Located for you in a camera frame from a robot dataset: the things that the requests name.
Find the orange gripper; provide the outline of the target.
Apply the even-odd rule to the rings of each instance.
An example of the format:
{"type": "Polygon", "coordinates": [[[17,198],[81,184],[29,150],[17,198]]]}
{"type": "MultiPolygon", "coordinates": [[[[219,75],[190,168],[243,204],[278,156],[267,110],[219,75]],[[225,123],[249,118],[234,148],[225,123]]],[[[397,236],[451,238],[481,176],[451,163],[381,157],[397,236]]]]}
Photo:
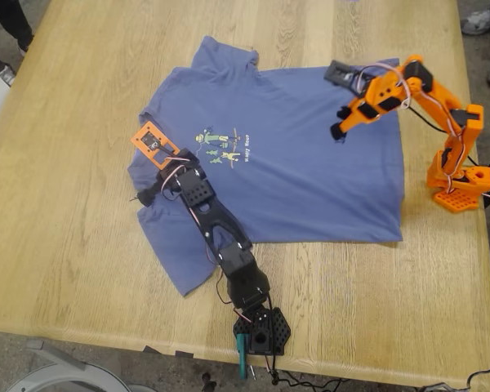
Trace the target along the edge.
{"type": "Polygon", "coordinates": [[[411,92],[400,72],[364,75],[363,81],[363,96],[355,97],[336,112],[336,116],[343,120],[330,128],[334,141],[343,141],[347,131],[359,124],[372,123],[383,114],[410,105],[411,92]]]}

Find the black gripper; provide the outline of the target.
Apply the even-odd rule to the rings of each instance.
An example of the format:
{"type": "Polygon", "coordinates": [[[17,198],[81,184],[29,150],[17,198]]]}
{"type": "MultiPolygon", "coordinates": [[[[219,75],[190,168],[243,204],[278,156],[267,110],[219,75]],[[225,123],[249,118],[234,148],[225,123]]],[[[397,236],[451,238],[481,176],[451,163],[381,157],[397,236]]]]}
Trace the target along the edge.
{"type": "Polygon", "coordinates": [[[168,156],[158,165],[157,179],[148,189],[137,192],[144,207],[150,207],[156,198],[207,197],[207,175],[196,158],[168,156]]]}

